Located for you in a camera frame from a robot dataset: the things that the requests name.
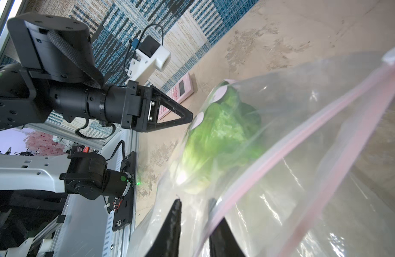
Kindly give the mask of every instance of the white wall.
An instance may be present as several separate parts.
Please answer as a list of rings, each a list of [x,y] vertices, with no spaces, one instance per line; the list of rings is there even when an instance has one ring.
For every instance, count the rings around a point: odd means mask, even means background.
[[[5,153],[9,147],[12,147],[11,155],[14,155],[15,152],[25,152],[26,144],[23,141],[28,132],[32,132],[34,130],[24,128],[22,130],[12,128],[9,130],[0,131],[0,151],[1,153]]]

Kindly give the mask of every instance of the black mounting plate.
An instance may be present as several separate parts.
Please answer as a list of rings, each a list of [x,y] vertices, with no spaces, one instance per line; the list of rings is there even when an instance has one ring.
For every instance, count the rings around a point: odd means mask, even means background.
[[[130,178],[130,188],[128,193],[123,196],[122,203],[119,208],[115,211],[113,217],[113,231],[122,229],[127,224],[132,222],[133,218],[133,205],[135,202],[135,187],[136,187],[136,152],[131,152],[125,157],[121,163],[121,172],[126,172],[128,178]]]

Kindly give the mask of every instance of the metal bracket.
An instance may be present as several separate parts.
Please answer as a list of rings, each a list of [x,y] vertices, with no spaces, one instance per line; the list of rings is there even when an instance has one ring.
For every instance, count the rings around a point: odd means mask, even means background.
[[[133,203],[135,201],[134,192],[136,186],[136,152],[131,152],[124,160],[122,160],[120,171],[128,175],[128,179],[130,179],[130,188],[128,193],[123,196],[122,203],[114,213],[113,231],[122,229],[124,226],[132,222]]]
[[[193,113],[181,106],[175,100],[165,95],[156,87],[149,88],[138,86],[139,94],[142,96],[142,113],[140,119],[132,126],[132,129],[138,132],[151,132],[161,130],[167,127],[174,127],[190,123],[193,119]],[[166,107],[180,118],[158,123],[159,108]]]
[[[58,228],[60,228],[65,222],[66,215],[58,215],[54,220],[52,220],[44,229],[42,229],[34,238],[29,251],[38,247],[43,239],[51,236]]]
[[[70,159],[58,156],[0,155],[0,190],[45,190],[64,193],[59,179]]]

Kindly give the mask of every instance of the black cable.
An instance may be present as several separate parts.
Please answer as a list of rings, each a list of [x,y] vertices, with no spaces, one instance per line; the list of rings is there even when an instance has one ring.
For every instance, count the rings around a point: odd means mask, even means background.
[[[105,205],[108,205],[108,203],[106,202],[106,198],[105,198],[105,196],[103,196],[103,201],[105,202]]]
[[[113,158],[113,156],[115,156],[116,151],[118,151],[119,146],[122,145],[122,158],[125,159],[126,155],[125,155],[125,142],[123,140],[119,141],[118,145],[116,146],[115,150],[113,151],[112,156],[107,159],[107,161],[111,160]]]
[[[89,136],[85,136],[82,133],[80,133],[80,130],[85,129],[87,126],[89,125],[89,119],[86,119],[86,123],[83,127],[78,128],[77,130],[75,130],[75,134],[87,139],[87,140],[104,140],[107,139],[109,136],[112,136],[113,133],[116,131],[116,126],[112,123],[112,133],[110,133],[110,135],[106,136],[106,137],[89,137]]]
[[[148,28],[150,28],[151,26],[158,26],[158,27],[160,27],[160,30],[162,31],[162,45],[163,45],[163,36],[164,36],[164,34],[163,34],[163,27],[162,27],[161,25],[157,24],[157,23],[149,24],[148,26],[146,26],[146,28],[145,28],[145,29],[142,31],[142,33],[140,34],[138,44],[136,45],[136,47],[135,47],[134,50],[133,50],[132,57],[130,58],[130,61],[133,59],[133,57],[134,57],[135,54],[136,54],[136,49],[138,48],[138,46],[140,45],[140,42],[142,41],[143,34],[144,34],[144,33],[146,32],[146,30],[147,30]],[[128,45],[128,48],[126,49],[125,59],[123,60],[123,67],[122,67],[122,70],[123,70],[123,75],[124,75],[124,76],[126,75],[126,73],[125,73],[125,66],[126,66],[126,60],[128,59],[129,49],[130,49],[130,44]]]

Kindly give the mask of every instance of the beige tabletop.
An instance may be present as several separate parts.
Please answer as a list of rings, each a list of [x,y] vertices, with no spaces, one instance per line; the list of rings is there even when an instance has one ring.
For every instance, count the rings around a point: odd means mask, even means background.
[[[223,79],[243,80],[333,55],[387,51],[395,46],[395,0],[335,2],[259,0],[190,70],[195,92],[182,105],[197,114]],[[159,178],[186,128],[140,135],[137,224],[153,206]],[[373,157],[378,158],[375,164],[370,161]],[[395,102],[354,172],[395,211]]]

